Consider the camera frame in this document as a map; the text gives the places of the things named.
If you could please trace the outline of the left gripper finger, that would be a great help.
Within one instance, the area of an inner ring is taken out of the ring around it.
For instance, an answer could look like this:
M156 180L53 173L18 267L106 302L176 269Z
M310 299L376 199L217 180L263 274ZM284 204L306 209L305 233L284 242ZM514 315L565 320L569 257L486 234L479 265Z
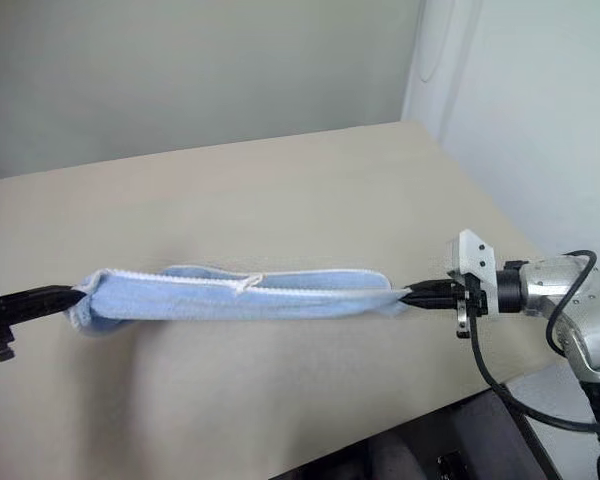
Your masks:
M75 304L75 290L61 285L38 287L2 296L1 303L10 310L66 310Z
M15 325L63 312L86 296L81 291L25 291L2 298L4 322Z

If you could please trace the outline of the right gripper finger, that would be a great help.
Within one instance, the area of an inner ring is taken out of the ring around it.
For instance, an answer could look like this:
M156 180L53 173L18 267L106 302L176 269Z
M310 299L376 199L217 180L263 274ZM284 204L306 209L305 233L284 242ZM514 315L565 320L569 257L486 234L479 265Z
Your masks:
M454 294L417 291L405 296L405 304L427 310L449 310L457 307L457 299Z
M412 296L452 296L453 280L425 280L407 286Z

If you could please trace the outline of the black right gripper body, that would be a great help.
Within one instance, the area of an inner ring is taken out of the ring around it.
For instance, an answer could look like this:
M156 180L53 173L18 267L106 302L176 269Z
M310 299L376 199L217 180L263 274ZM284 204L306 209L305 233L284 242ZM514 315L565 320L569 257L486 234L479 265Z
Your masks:
M475 330L477 318L488 313L487 295L481 280L474 274L454 277L456 290L456 336L470 337Z

